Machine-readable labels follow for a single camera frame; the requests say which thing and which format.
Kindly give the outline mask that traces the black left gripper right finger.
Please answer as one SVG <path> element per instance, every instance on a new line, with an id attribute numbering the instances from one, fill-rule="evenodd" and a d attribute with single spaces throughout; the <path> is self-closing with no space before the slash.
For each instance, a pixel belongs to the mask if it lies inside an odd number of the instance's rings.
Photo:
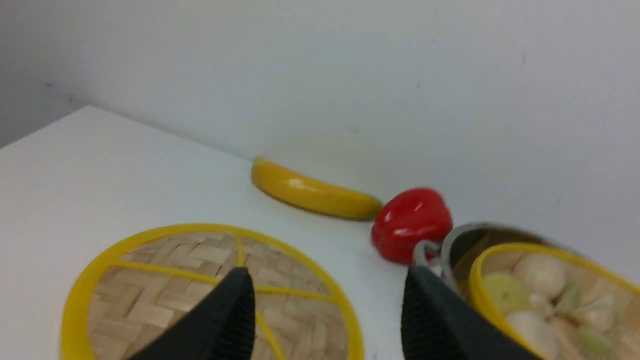
<path id="1" fill-rule="evenodd" d="M 407 269 L 400 335 L 406 360 L 538 359 L 424 266 Z"/>

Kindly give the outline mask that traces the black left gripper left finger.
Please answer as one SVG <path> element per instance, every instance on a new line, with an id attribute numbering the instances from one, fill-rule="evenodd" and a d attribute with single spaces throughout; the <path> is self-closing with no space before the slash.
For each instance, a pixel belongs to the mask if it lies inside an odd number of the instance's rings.
<path id="1" fill-rule="evenodd" d="M 256 294 L 247 268 L 233 268 L 185 316 L 133 360 L 249 360 L 256 339 Z"/>

